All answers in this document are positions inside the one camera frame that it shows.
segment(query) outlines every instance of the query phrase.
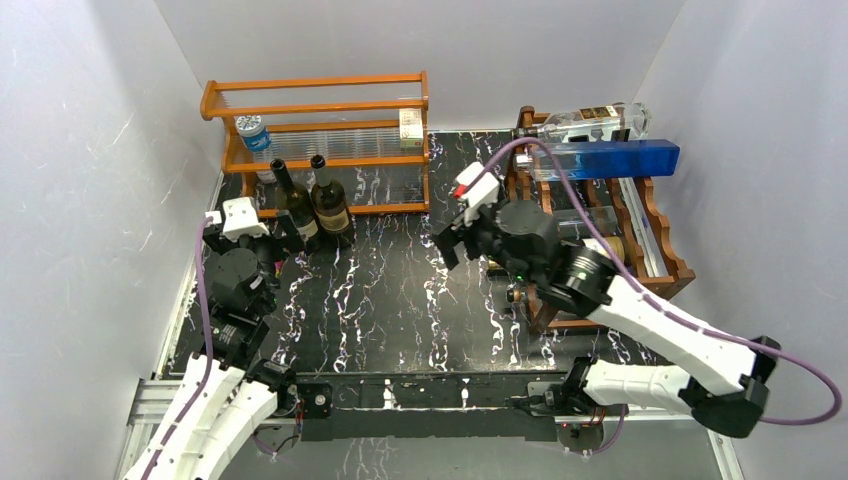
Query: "liquor bottle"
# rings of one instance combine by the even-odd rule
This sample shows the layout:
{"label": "liquor bottle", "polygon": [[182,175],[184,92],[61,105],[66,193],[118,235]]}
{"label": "liquor bottle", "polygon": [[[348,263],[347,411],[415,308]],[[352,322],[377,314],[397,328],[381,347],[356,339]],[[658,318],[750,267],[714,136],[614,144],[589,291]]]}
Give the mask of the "liquor bottle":
{"label": "liquor bottle", "polygon": [[279,158],[271,162],[271,172],[277,179],[277,210],[288,210],[295,228],[303,237],[307,253],[318,250],[321,246],[321,236],[306,186],[291,179],[285,162]]}
{"label": "liquor bottle", "polygon": [[517,128],[516,137],[536,137],[545,143],[626,142],[648,135],[651,112],[641,103],[619,103],[553,113],[538,127]]}
{"label": "liquor bottle", "polygon": [[310,163],[315,172],[312,205],[315,206],[318,221],[334,244],[339,248],[347,247],[354,241],[354,231],[344,187],[330,176],[324,157],[315,155]]}

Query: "black marble table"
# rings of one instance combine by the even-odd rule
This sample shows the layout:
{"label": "black marble table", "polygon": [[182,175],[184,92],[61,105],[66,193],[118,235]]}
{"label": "black marble table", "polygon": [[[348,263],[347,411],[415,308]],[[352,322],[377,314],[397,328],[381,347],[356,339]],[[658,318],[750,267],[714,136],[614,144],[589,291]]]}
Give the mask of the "black marble table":
{"label": "black marble table", "polygon": [[[429,229],[455,215],[447,203],[453,178],[469,162],[485,162],[509,135],[437,133],[429,141],[431,212],[357,216],[352,249],[290,258],[280,278],[279,308],[266,318],[271,332],[260,349],[263,358],[299,373],[328,374],[553,373],[586,355],[637,365],[662,362],[615,330],[530,334],[525,312],[504,298],[514,279],[489,278],[483,260],[448,272]],[[352,203],[397,200],[384,169],[353,175],[343,181]],[[240,187],[239,177],[227,178],[219,202],[238,196]],[[556,208],[568,208],[560,189],[553,194]],[[264,202],[261,189],[258,196]],[[196,305],[184,322],[165,378],[180,376],[189,353],[202,343]]]}

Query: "cable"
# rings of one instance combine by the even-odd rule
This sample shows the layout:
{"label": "cable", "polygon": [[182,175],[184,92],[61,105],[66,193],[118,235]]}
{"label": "cable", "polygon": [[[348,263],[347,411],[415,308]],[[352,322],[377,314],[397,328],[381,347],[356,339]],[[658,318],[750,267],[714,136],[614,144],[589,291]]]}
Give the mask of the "cable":
{"label": "cable", "polygon": [[298,434],[292,435],[292,436],[286,438],[285,440],[283,440],[280,443],[280,445],[275,449],[275,448],[272,448],[267,443],[263,442],[259,438],[259,435],[258,435],[260,430],[267,430],[269,428],[273,428],[274,430],[280,429],[280,427],[271,427],[271,426],[264,427],[264,428],[258,428],[255,432],[253,432],[253,435],[251,435],[251,438],[253,438],[253,443],[256,444],[256,448],[258,448],[259,451],[261,451],[262,453],[264,453],[266,455],[270,455],[272,457],[275,457],[278,453],[280,453],[280,450],[282,450],[283,447],[286,445],[286,443],[288,443],[290,440],[294,440],[295,438],[300,437],[300,435],[298,435]]}
{"label": "cable", "polygon": [[212,323],[209,320],[209,301],[206,298],[206,282],[203,279],[203,231],[210,222],[212,222],[212,217],[205,217],[200,222],[200,227],[197,231],[197,241],[194,244],[194,264],[197,270],[197,298],[200,299],[200,316],[203,319],[203,340],[206,343],[206,369],[203,371],[203,378],[200,379],[200,383],[197,384],[194,393],[191,394],[183,409],[180,410],[180,413],[177,414],[177,417],[168,427],[168,430],[165,431],[165,435],[162,436],[162,443],[156,447],[156,451],[150,457],[150,461],[144,469],[144,474],[141,476],[142,480],[147,480],[150,477],[150,473],[156,467],[156,462],[159,460],[162,450],[174,432],[177,431],[177,425],[185,418],[191,406],[200,397],[201,392],[206,388],[206,383],[209,381],[209,375],[212,374]]}
{"label": "cable", "polygon": [[624,427],[624,417],[627,415],[627,405],[621,406],[621,416],[618,417],[618,424],[615,426],[615,431],[612,432],[612,437],[610,437],[610,441],[604,445],[598,447],[597,450],[589,450],[590,455],[596,455],[598,453],[604,453],[609,450],[609,447],[618,440],[618,436],[621,435],[621,429]]}
{"label": "cable", "polygon": [[[525,144],[531,144],[531,145],[538,146],[539,148],[542,149],[543,152],[545,152],[546,155],[548,155],[551,158],[551,161],[553,162],[554,167],[556,168],[557,173],[559,174],[559,179],[562,182],[563,186],[565,187],[566,193],[568,194],[568,199],[571,201],[571,204],[574,205],[574,208],[577,210],[577,213],[580,215],[580,219],[583,220],[583,222],[586,224],[586,227],[589,229],[589,232],[592,234],[592,237],[594,237],[595,240],[597,240],[604,247],[604,250],[606,250],[606,252],[609,254],[610,259],[615,264],[619,273],[621,274],[622,277],[624,277],[624,279],[627,281],[627,283],[630,285],[630,287],[633,289],[633,291],[635,291],[636,293],[642,294],[642,299],[645,301],[645,303],[647,303],[648,305],[651,305],[656,311],[662,313],[666,318],[668,318],[668,319],[674,321],[675,323],[682,325],[682,326],[684,326],[684,327],[686,327],[690,330],[694,330],[694,331],[699,332],[703,335],[706,335],[708,337],[715,338],[715,339],[718,339],[718,340],[724,340],[726,342],[736,343],[736,344],[745,346],[745,347],[747,347],[751,350],[762,352],[762,353],[765,353],[767,355],[772,355],[772,356],[781,358],[783,360],[786,360],[789,363],[793,363],[793,364],[803,368],[804,370],[812,373],[815,377],[817,377],[819,380],[821,380],[822,383],[824,383],[825,386],[827,386],[827,388],[830,390],[830,393],[833,395],[833,405],[831,405],[831,407],[825,413],[823,413],[821,415],[818,415],[818,416],[815,416],[815,417],[810,417],[810,418],[801,418],[801,419],[782,419],[782,418],[763,417],[763,418],[760,419],[761,422],[770,423],[770,424],[774,424],[774,425],[790,425],[790,426],[813,425],[813,424],[816,424],[816,423],[822,423],[822,422],[825,422],[827,420],[830,420],[831,418],[836,416],[837,413],[839,413],[839,410],[842,409],[842,392],[839,391],[839,387],[836,386],[836,384],[833,382],[833,380],[831,380],[830,377],[828,377],[824,372],[822,372],[816,366],[814,366],[814,365],[808,363],[807,361],[802,360],[802,359],[800,359],[800,358],[798,358],[798,357],[796,357],[792,354],[783,352],[781,350],[777,350],[775,348],[767,347],[765,345],[760,345],[760,344],[754,343],[750,340],[747,340],[747,339],[744,339],[744,338],[739,338],[739,337],[736,337],[734,335],[729,335],[729,334],[726,334],[724,332],[719,332],[719,331],[715,331],[715,330],[711,330],[711,329],[701,328],[700,326],[686,320],[685,318],[677,315],[676,313],[665,310],[662,307],[662,305],[660,305],[660,303],[657,300],[654,299],[652,294],[650,292],[648,292],[647,290],[645,290],[645,288],[642,286],[642,284],[639,283],[639,281],[636,280],[636,278],[634,278],[633,275],[630,274],[630,272],[627,270],[627,267],[624,266],[624,262],[622,262],[621,259],[618,258],[618,255],[615,254],[615,251],[612,249],[612,247],[610,247],[609,243],[607,243],[607,241],[604,239],[603,235],[601,235],[600,232],[598,232],[598,229],[595,227],[595,224],[592,223],[592,220],[589,218],[589,215],[586,213],[586,210],[583,208],[583,204],[577,198],[577,194],[574,192],[574,188],[571,186],[571,183],[568,182],[568,177],[566,176],[565,171],[563,171],[562,166],[560,166],[556,157],[554,157],[553,153],[547,147],[547,145],[545,145],[539,139],[536,139],[536,138],[533,138],[533,137],[525,137],[525,138],[519,138],[517,140],[513,140],[513,141],[507,143],[506,145],[504,145],[503,148],[501,148],[500,150],[498,150],[497,153],[495,153],[495,155],[492,157],[491,160],[489,160],[489,162],[486,164],[486,166],[480,172],[480,175],[478,177],[482,177],[486,172],[488,172],[492,168],[492,166],[494,166],[494,163],[495,163],[494,160],[503,157],[506,154],[505,152],[512,151],[515,147],[517,147],[519,145],[525,145]],[[475,179],[473,182],[471,182],[471,185],[473,185],[478,179]]]}
{"label": "cable", "polygon": [[274,417],[274,418],[288,417],[289,415],[291,415],[291,412],[293,412],[297,408],[298,403],[300,403],[300,399],[297,398],[297,397],[294,397],[294,405],[292,405],[292,408],[288,412],[281,413],[279,415],[272,413],[271,416]]}

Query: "white robotic arm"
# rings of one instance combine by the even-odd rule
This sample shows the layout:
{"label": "white robotic arm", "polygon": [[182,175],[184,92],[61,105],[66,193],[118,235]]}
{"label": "white robotic arm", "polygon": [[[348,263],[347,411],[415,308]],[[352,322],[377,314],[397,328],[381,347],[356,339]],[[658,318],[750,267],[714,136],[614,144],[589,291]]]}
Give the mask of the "white robotic arm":
{"label": "white robotic arm", "polygon": [[[724,435],[750,433],[765,408],[765,381],[775,358],[704,335],[718,330],[647,290],[635,291],[601,253],[561,243],[555,219],[536,202],[498,199],[499,182],[491,173],[481,175],[484,171],[472,164],[457,177],[462,212],[432,235],[448,269],[458,264],[453,247],[464,243],[469,259],[486,255],[535,284],[550,307],[546,314],[563,310],[614,328],[674,363],[649,367],[578,359],[563,384],[551,384],[542,394],[538,385],[528,386],[532,413],[586,414],[598,406],[636,404],[690,414]],[[755,342],[780,348],[767,337]]]}

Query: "white wall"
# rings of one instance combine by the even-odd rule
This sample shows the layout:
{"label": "white wall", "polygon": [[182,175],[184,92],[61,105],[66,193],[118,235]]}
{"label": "white wall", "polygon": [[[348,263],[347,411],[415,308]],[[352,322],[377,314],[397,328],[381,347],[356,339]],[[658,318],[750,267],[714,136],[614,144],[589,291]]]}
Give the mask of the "white wall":
{"label": "white wall", "polygon": [[[848,5],[690,0],[636,98],[681,146],[657,182],[698,278],[677,303],[733,333],[768,334],[848,390]],[[783,363],[768,414],[823,412],[828,394]],[[846,414],[760,425],[735,441],[746,478],[844,478]]]}
{"label": "white wall", "polygon": [[0,477],[110,478],[222,135],[153,2],[0,5]]}
{"label": "white wall", "polygon": [[509,128],[523,105],[632,98],[683,4],[156,1],[203,84],[423,69],[434,129]]}

